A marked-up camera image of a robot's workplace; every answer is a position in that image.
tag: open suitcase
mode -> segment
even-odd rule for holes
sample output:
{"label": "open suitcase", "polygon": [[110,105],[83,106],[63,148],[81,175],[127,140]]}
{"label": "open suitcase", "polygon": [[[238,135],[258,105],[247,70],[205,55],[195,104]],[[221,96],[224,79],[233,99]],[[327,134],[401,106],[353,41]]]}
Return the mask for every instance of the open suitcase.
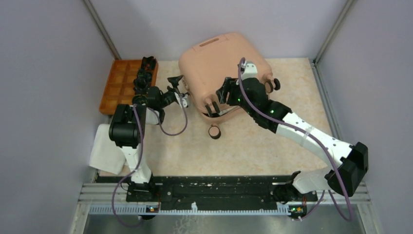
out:
{"label": "open suitcase", "polygon": [[184,75],[183,84],[203,118],[211,123],[208,133],[214,139],[221,135],[219,123],[243,111],[240,107],[220,104],[215,93],[225,77],[238,77],[237,66],[242,57],[257,66],[257,78],[261,83],[273,80],[270,65],[239,33],[210,38],[186,50],[179,58],[179,69]]}

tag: orange tray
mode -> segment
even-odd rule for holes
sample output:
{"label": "orange tray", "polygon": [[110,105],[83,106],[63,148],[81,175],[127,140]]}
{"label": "orange tray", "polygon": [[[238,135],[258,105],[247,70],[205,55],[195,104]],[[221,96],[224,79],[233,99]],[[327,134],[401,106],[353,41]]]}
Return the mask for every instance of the orange tray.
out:
{"label": "orange tray", "polygon": [[[141,67],[142,60],[115,60],[113,61],[105,91],[100,102],[99,111],[104,115],[113,115],[118,104],[132,105],[135,96],[133,80]],[[155,85],[158,73],[158,62],[152,72],[151,86]]]}

